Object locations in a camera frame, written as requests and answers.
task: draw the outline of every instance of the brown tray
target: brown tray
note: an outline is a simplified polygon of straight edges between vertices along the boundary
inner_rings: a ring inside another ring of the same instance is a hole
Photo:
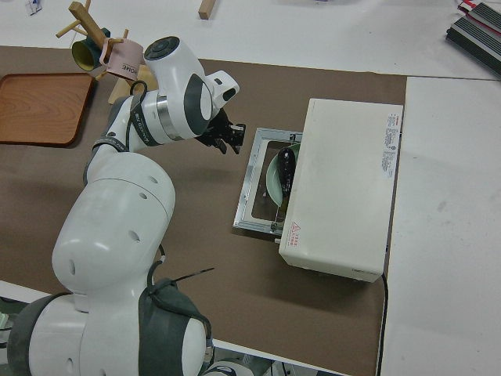
[[[0,80],[0,143],[72,143],[92,80],[86,73],[7,74]]]

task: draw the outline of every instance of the sticker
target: sticker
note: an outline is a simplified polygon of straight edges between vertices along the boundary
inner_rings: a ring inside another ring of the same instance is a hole
[[[287,237],[288,247],[298,247],[299,246],[299,232],[301,227],[296,223],[292,222],[289,228],[289,236]]]
[[[383,141],[381,169],[387,178],[395,177],[397,168],[398,142],[400,141],[400,115],[389,114]]]

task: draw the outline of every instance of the mug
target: mug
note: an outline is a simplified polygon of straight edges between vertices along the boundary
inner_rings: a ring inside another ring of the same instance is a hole
[[[111,33],[105,27],[101,29],[107,38]],[[101,49],[88,36],[82,41],[75,42],[71,46],[71,54],[75,63],[84,71],[92,71],[101,66],[99,58],[101,57]]]
[[[142,46],[130,39],[121,40],[122,42],[113,43],[114,40],[111,38],[105,38],[99,62],[106,66],[108,73],[135,81],[142,61]],[[109,58],[106,58],[106,51],[109,47],[111,47],[111,54]]]

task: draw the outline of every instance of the black velcro strap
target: black velcro strap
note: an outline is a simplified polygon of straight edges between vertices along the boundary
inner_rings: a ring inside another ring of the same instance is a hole
[[[114,147],[119,153],[123,153],[125,151],[128,151],[128,148],[118,139],[115,139],[114,137],[109,137],[109,136],[104,136],[99,139],[97,139],[94,142],[94,145],[92,145],[92,149],[101,146],[101,145],[110,145]]]
[[[141,137],[141,140],[147,146],[158,146],[160,145],[153,136],[151,135],[148,126],[146,125],[146,119],[144,118],[144,113],[141,107],[141,96],[137,95],[132,98],[131,104],[131,117],[129,122],[134,125],[136,133]]]

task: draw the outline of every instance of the brown table surface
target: brown table surface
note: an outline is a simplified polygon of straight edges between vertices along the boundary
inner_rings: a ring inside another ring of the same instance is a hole
[[[0,77],[79,71],[66,49],[0,47],[0,56]],[[373,375],[381,281],[368,284],[288,266],[277,244],[234,230],[232,221],[257,127],[302,130],[310,98],[403,104],[405,77],[202,63],[207,74],[224,70],[240,84],[225,109],[230,120],[247,125],[247,136],[241,155],[222,155],[196,140],[144,152],[176,189],[164,238],[168,264],[157,278],[213,266],[215,271],[179,287],[209,317],[215,338],[350,375]],[[115,81],[107,75],[95,87],[71,147],[0,145],[2,280],[49,293],[63,290],[52,272],[52,248],[82,191],[82,172],[106,125]]]

